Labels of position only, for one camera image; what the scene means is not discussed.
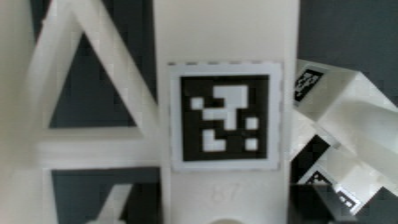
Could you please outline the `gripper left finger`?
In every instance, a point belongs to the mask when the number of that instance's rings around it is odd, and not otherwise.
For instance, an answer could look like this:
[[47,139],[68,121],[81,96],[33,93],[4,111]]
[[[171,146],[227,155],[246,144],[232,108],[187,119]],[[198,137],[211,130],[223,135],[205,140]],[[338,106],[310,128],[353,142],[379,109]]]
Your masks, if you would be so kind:
[[111,187],[97,217],[86,222],[86,224],[125,224],[118,217],[122,214],[131,189],[131,184],[116,184]]

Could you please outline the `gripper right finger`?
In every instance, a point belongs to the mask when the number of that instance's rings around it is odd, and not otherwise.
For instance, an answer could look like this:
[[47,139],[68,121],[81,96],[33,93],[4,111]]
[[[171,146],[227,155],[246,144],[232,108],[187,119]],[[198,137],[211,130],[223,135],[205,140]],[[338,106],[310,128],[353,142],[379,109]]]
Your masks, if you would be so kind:
[[310,205],[312,224],[356,224],[356,218],[342,204],[328,185],[314,185],[314,202]]

